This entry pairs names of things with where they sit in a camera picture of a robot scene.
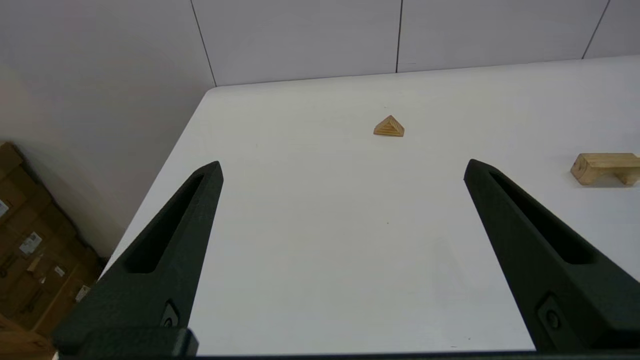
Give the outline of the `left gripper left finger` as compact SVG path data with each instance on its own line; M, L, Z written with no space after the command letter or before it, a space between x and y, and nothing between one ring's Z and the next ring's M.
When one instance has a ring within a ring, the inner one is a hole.
M61 357L194 357L189 329L224 177L192 173L52 333Z

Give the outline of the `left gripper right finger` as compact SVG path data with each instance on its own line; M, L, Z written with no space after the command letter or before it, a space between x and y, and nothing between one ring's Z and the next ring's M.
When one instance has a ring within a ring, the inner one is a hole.
M638 353L640 285L497 168L464 182L536 350Z

